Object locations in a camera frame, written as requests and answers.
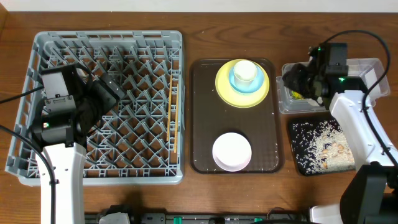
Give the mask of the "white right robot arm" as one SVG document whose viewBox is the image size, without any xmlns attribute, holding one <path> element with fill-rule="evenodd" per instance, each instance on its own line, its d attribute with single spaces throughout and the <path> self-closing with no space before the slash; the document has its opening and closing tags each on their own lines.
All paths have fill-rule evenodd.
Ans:
<svg viewBox="0 0 398 224">
<path fill-rule="evenodd" d="M 288 63 L 284 85 L 323 100 L 341 126 L 353 153 L 356 175 L 338 204 L 310 209 L 313 223 L 397 223 L 397 148 L 373 111 L 372 88 L 354 74 L 358 59 Z"/>
</svg>

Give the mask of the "white bowl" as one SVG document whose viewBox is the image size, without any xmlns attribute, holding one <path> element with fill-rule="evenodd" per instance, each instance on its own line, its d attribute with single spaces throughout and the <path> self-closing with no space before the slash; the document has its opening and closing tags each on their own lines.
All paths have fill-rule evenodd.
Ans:
<svg viewBox="0 0 398 224">
<path fill-rule="evenodd" d="M 219 168 L 228 172 L 237 172 L 249 164 L 252 148 L 243 135 L 224 133 L 213 143 L 212 156 Z"/>
</svg>

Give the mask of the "green orange snack wrapper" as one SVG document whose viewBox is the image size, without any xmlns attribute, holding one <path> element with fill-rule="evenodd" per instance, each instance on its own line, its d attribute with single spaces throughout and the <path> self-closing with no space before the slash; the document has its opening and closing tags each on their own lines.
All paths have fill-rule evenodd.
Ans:
<svg viewBox="0 0 398 224">
<path fill-rule="evenodd" d="M 290 91 L 290 95 L 293 100 L 304 100 L 305 97 L 303 97 L 301 94 L 297 93 L 296 91 Z"/>
</svg>

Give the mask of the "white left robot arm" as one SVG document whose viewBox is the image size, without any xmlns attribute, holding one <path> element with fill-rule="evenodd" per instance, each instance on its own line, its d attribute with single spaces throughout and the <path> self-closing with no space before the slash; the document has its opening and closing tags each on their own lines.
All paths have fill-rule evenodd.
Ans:
<svg viewBox="0 0 398 224">
<path fill-rule="evenodd" d="M 48 73 L 43 77 L 46 114 L 32 123 L 32 139 L 45 161 L 39 162 L 42 223 L 84 223 L 83 168 L 87 136 L 93 126 L 124 97 L 124 90 L 107 73 L 84 82 Z"/>
</svg>

